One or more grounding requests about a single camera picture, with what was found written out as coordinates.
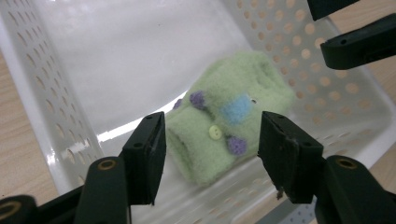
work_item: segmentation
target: wooden table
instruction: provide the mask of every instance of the wooden table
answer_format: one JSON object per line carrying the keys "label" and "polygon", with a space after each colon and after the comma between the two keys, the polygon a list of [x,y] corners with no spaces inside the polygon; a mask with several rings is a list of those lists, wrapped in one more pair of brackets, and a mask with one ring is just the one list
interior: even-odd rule
{"label": "wooden table", "polygon": [[[361,0],[356,6],[345,8],[332,18],[340,30],[346,32],[391,12],[396,12],[396,0]],[[369,64],[369,68],[395,103],[396,57]],[[385,189],[396,192],[396,145],[370,170]],[[58,196],[1,52],[0,176],[0,199],[29,194],[35,196],[38,204],[42,204]],[[274,207],[265,206],[267,210]]]}

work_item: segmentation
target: perforated plastic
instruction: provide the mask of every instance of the perforated plastic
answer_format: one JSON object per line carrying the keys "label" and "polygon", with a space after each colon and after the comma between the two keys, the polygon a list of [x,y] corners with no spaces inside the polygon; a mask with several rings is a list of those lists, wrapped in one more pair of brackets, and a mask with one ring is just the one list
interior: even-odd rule
{"label": "perforated plastic", "polygon": [[[143,116],[186,91],[216,59],[262,50],[295,91],[289,117],[325,146],[371,166],[394,143],[395,106],[364,67],[334,71],[319,44],[336,35],[306,1],[1,0],[0,44],[57,189],[118,155]],[[167,156],[154,207],[134,223],[230,223],[274,188],[259,159],[206,188]]]}

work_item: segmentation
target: purple pom pom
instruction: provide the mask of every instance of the purple pom pom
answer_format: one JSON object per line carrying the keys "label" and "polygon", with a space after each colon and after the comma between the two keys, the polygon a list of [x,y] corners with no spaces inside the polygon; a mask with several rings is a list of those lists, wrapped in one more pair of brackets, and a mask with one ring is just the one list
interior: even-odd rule
{"label": "purple pom pom", "polygon": [[242,156],[247,152],[247,141],[237,138],[230,137],[227,139],[228,150],[235,156]]}
{"label": "purple pom pom", "polygon": [[205,98],[203,91],[196,91],[190,95],[190,102],[192,105],[200,110],[205,109]]}
{"label": "purple pom pom", "polygon": [[173,109],[178,109],[178,108],[180,107],[180,105],[181,105],[181,99],[178,99],[178,100],[175,102]]}

